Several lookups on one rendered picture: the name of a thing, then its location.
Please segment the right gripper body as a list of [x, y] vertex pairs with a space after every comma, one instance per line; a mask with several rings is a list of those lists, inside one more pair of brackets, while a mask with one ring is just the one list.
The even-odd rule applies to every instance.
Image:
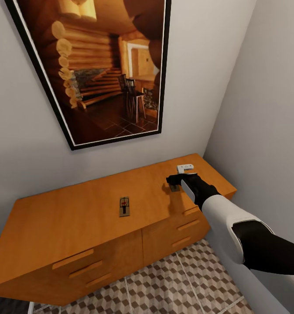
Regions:
[[177, 175], [169, 176], [169, 178], [170, 178], [170, 183], [169, 184], [171, 184], [171, 185], [181, 185], [179, 183], [179, 179], [180, 179], [181, 176], [183, 176], [183, 174], [177, 174]]

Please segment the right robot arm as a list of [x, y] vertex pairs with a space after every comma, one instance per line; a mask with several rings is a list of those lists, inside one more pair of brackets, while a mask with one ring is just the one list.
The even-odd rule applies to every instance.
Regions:
[[290, 313], [294, 314], [294, 243], [276, 236], [259, 218], [220, 195], [192, 170], [192, 164], [177, 166], [177, 175], [166, 178], [181, 185], [198, 205], [226, 254], [244, 264]]

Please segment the mousetrap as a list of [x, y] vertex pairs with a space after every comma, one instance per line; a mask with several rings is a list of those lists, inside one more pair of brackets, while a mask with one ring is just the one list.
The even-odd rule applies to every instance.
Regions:
[[120, 217], [130, 216], [129, 197], [120, 198]]
[[179, 188], [179, 185], [171, 185], [170, 184], [170, 187], [171, 187], [172, 192], [181, 191]]

